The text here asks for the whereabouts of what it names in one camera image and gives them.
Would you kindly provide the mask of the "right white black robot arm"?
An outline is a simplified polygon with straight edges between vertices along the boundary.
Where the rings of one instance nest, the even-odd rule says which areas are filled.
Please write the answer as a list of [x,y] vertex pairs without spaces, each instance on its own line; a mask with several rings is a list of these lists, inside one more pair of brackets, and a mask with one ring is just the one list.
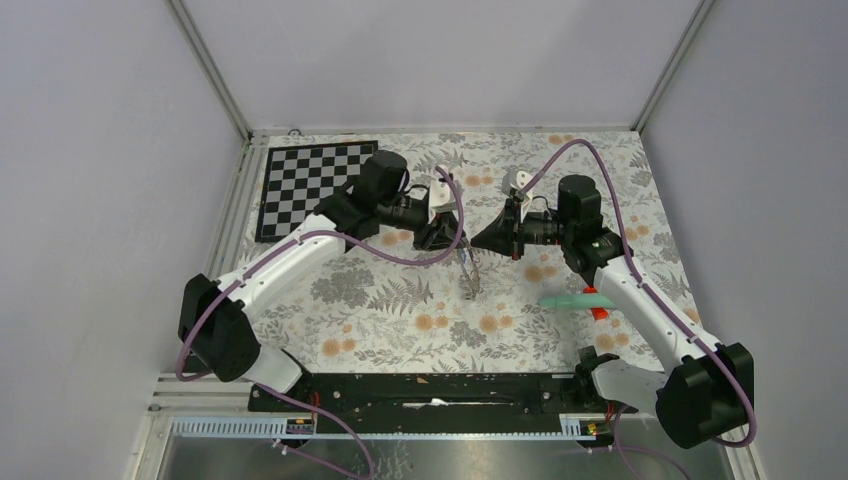
[[609,300],[652,348],[659,371],[614,354],[588,352],[575,369],[575,402],[597,412],[610,401],[657,418],[668,437],[692,448],[754,424],[754,362],[741,344],[726,345],[676,307],[650,280],[622,238],[604,224],[601,194],[583,175],[558,184],[557,206],[530,209],[531,177],[509,173],[507,198],[473,247],[513,260],[528,245],[556,245],[567,266]]

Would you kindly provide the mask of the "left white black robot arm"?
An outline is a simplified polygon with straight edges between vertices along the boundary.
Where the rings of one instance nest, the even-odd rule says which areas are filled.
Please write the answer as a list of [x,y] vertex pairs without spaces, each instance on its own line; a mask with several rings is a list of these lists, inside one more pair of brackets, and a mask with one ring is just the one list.
[[288,353],[259,342],[253,325],[293,285],[323,264],[358,247],[390,262],[414,266],[367,244],[380,228],[407,230],[418,238],[451,231],[448,245],[425,244],[437,263],[459,246],[464,227],[461,194],[442,166],[422,199],[405,194],[409,171],[401,155],[375,151],[358,175],[321,200],[287,237],[245,266],[210,279],[198,274],[185,286],[178,325],[182,347],[175,366],[178,380],[213,375],[221,382],[244,379],[272,389],[272,398],[288,411],[309,401],[303,367]]

